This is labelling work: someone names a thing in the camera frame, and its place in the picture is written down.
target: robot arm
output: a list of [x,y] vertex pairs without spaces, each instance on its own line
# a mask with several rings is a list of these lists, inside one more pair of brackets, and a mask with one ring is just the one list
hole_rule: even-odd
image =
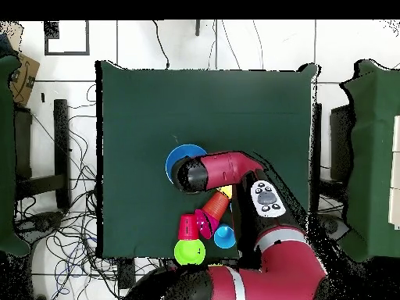
[[233,185],[237,247],[261,256],[260,269],[209,266],[166,271],[176,279],[163,300],[324,300],[327,275],[305,240],[305,211],[270,165],[243,152],[183,158],[172,169],[184,192]]

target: dark green table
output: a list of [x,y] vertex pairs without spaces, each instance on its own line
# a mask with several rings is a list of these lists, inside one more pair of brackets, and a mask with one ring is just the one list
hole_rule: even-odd
[[[166,157],[181,144],[259,153],[307,209],[316,71],[315,65],[299,72],[122,70],[98,62],[102,255],[173,258],[180,215],[213,193],[185,195],[169,182]],[[223,222],[230,223],[229,213]],[[204,242],[207,258],[238,257],[236,247]]]

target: cardboard box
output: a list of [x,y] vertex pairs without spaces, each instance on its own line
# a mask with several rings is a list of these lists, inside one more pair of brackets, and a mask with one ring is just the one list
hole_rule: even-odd
[[25,106],[34,87],[40,63],[22,53],[18,55],[18,58],[20,59],[21,67],[12,74],[9,87],[14,96],[14,102]]

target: button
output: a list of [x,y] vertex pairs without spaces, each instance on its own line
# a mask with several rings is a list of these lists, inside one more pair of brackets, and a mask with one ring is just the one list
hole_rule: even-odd
[[275,196],[274,193],[272,192],[265,192],[263,191],[262,193],[259,194],[259,197],[257,198],[257,201],[261,205],[269,205],[273,204],[277,200],[277,197]]

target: tangled wires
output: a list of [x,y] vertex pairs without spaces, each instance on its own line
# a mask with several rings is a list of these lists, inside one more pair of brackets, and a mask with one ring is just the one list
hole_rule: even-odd
[[[92,279],[103,279],[109,292],[118,300],[119,295],[116,293],[116,263],[111,259],[100,259],[95,256],[95,244],[97,243],[97,236],[93,230],[89,230],[93,220],[96,220],[95,210],[95,190],[84,192],[80,198],[85,197],[85,210],[79,212],[77,216],[64,219],[70,221],[70,224],[60,227],[54,234],[46,239],[46,246],[48,250],[56,257],[59,262],[55,266],[55,282],[57,291],[52,296],[51,300],[55,300],[58,295],[67,295],[70,290],[66,288],[67,282],[70,277],[86,276],[84,288],[80,291],[76,300],[79,300],[81,294],[85,291]],[[63,244],[59,236],[64,238],[73,239],[69,244]],[[61,249],[64,257],[54,253],[48,243],[52,241],[54,245]],[[67,252],[68,247],[73,247],[71,252]],[[59,266],[62,266],[62,271],[57,273]],[[113,289],[109,286],[109,282],[114,282]]]

